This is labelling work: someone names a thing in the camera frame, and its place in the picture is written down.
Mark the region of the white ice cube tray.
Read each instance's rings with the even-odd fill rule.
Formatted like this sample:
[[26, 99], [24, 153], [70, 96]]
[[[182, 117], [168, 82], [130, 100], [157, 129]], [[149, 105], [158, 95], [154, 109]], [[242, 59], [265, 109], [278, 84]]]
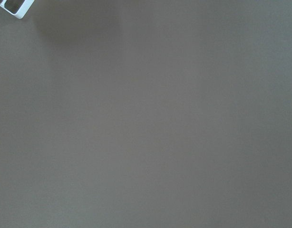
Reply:
[[0, 7], [18, 19], [22, 19], [34, 0], [0, 0]]

